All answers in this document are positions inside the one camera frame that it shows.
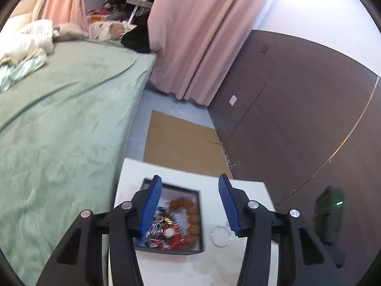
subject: black tray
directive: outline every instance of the black tray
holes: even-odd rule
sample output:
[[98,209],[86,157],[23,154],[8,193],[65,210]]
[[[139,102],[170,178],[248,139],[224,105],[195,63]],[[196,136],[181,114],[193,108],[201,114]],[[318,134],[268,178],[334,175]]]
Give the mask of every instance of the black tray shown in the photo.
[[[147,189],[149,183],[151,182],[152,179],[147,179],[145,178],[143,180],[141,190]],[[200,233],[197,236],[197,241],[195,246],[195,249],[189,249],[189,250],[172,250],[172,249],[157,249],[154,247],[147,247],[147,246],[141,246],[141,245],[136,245],[135,244],[135,249],[136,250],[142,250],[145,252],[151,252],[151,253],[158,253],[158,254],[171,254],[171,255],[194,255],[194,254],[199,254],[204,251],[204,236],[203,236],[203,229],[202,229],[202,215],[201,215],[201,206],[200,206],[200,191],[198,190],[193,190],[193,189],[188,189],[188,188],[183,188],[179,186],[174,186],[170,185],[167,183],[163,183],[163,190],[161,192],[161,197],[159,201],[159,206],[161,201],[170,201],[170,200],[175,200],[180,197],[192,197],[194,200],[194,204],[197,209],[197,213],[200,217],[199,221],[199,228],[200,228]]]

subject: clear plastic ring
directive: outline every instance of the clear plastic ring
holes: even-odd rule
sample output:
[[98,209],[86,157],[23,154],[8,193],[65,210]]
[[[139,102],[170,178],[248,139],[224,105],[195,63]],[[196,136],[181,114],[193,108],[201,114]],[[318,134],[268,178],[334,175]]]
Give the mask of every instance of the clear plastic ring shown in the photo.
[[[216,230],[216,229],[218,229],[218,228],[223,228],[223,229],[226,231],[226,233],[227,233],[227,235],[228,235],[228,237],[229,237],[229,240],[228,240],[227,243],[224,244],[224,245],[219,245],[219,244],[217,244],[217,243],[214,241],[214,239],[213,239],[213,233],[214,233],[214,230]],[[227,246],[227,245],[230,243],[230,241],[232,240],[232,235],[231,235],[231,232],[230,232],[230,230],[227,228],[226,225],[219,225],[219,226],[214,227],[214,228],[212,229],[212,231],[210,231],[210,240],[211,240],[211,242],[212,242],[212,244],[213,244],[214,246],[222,248],[222,247]]]

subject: white table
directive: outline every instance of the white table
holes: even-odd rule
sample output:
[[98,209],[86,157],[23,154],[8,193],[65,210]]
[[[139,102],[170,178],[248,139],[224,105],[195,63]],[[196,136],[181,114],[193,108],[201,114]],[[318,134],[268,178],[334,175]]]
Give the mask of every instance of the white table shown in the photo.
[[[126,158],[123,162],[114,207],[131,200],[145,177],[159,175],[163,182],[201,191],[205,251],[200,254],[163,255],[136,251],[145,286],[218,285],[236,286],[241,270],[246,239],[233,238],[228,246],[218,248],[209,238],[210,231],[226,223],[227,218],[218,193],[218,179],[168,169]],[[243,189],[249,199],[274,210],[264,183],[231,179],[232,186]],[[277,284],[278,245],[272,242],[269,286]],[[109,285],[113,286],[109,262]]]

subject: pink curtain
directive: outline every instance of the pink curtain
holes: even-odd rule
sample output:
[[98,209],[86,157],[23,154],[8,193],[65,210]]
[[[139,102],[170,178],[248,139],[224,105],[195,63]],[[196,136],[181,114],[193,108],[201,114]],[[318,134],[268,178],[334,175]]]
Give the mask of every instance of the pink curtain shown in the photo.
[[155,0],[148,18],[158,54],[150,81],[209,105],[267,0]]
[[43,19],[51,19],[54,24],[72,22],[88,31],[85,0],[46,0]]

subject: gray floor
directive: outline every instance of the gray floor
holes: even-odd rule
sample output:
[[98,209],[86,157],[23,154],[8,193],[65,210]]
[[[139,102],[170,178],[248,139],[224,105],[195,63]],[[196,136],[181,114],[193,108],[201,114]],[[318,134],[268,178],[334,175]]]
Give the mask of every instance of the gray floor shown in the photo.
[[179,101],[172,95],[145,89],[127,140],[126,157],[143,161],[145,140],[153,110],[214,129],[205,106],[198,106],[190,101]]

